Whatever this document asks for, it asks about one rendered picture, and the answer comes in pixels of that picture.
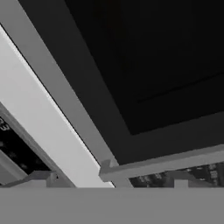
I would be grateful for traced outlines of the grey-framed dark microwave door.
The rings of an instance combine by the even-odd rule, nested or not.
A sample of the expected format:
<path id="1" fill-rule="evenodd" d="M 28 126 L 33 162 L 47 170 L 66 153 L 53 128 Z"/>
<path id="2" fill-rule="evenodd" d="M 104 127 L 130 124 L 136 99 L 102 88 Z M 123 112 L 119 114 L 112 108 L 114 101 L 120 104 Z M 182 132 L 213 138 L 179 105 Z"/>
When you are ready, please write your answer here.
<path id="1" fill-rule="evenodd" d="M 0 109 L 78 187 L 224 169 L 224 0 L 0 0 Z"/>

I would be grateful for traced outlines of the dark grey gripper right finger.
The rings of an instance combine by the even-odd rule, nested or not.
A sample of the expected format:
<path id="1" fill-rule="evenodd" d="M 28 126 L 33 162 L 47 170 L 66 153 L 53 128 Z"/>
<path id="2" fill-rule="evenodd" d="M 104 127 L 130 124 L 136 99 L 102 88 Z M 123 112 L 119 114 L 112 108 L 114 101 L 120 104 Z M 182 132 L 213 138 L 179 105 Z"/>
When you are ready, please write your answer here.
<path id="1" fill-rule="evenodd" d="M 196 179 L 186 171 L 168 171 L 166 176 L 173 180 L 186 180 L 191 188 L 215 188 L 216 185 L 206 182 L 205 180 Z"/>

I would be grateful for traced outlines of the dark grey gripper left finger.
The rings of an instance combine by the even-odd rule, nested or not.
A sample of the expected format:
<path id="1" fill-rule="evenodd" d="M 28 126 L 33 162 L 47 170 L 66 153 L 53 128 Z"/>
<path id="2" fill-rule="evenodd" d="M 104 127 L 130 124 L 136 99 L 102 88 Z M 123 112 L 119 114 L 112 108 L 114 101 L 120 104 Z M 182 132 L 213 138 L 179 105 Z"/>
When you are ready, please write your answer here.
<path id="1" fill-rule="evenodd" d="M 10 187 L 52 187 L 58 175 L 55 171 L 34 171 L 27 177 L 1 185 L 1 188 Z"/>

